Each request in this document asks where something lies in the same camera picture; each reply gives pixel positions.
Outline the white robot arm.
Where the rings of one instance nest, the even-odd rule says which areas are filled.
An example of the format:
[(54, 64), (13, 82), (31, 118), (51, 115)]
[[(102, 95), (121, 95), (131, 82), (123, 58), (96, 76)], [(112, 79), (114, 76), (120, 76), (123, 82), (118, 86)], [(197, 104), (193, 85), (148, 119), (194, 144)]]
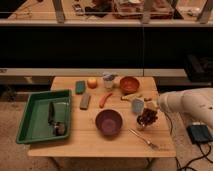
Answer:
[(164, 113), (187, 113), (213, 129), (213, 88), (170, 91), (157, 98)]

